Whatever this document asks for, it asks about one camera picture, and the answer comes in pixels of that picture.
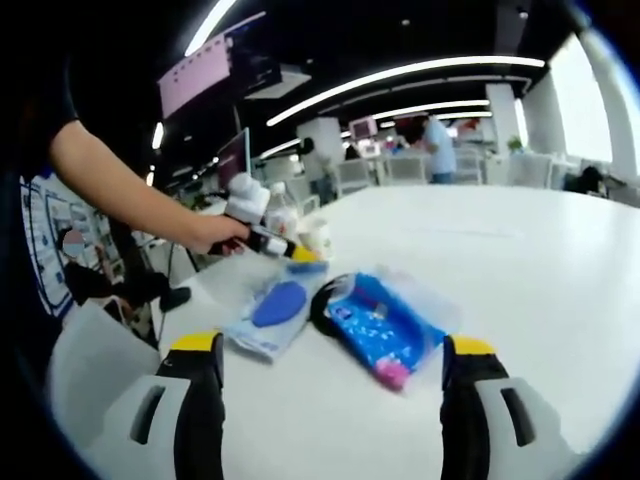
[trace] white bottle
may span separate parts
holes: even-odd
[[[268,230],[288,240],[297,241],[298,208],[289,195],[284,182],[271,185],[271,199],[265,214]]]

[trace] desk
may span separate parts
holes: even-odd
[[[640,366],[640,210],[548,190],[415,186],[366,189],[319,215],[331,225],[332,277],[378,262],[410,273],[458,303],[462,331],[554,406],[575,451],[608,432]],[[237,320],[256,258],[186,282],[193,299],[167,315],[163,353]],[[262,275],[270,264],[255,265]],[[440,368],[436,357],[399,396],[312,327],[273,366],[228,351],[226,478],[440,478]]]

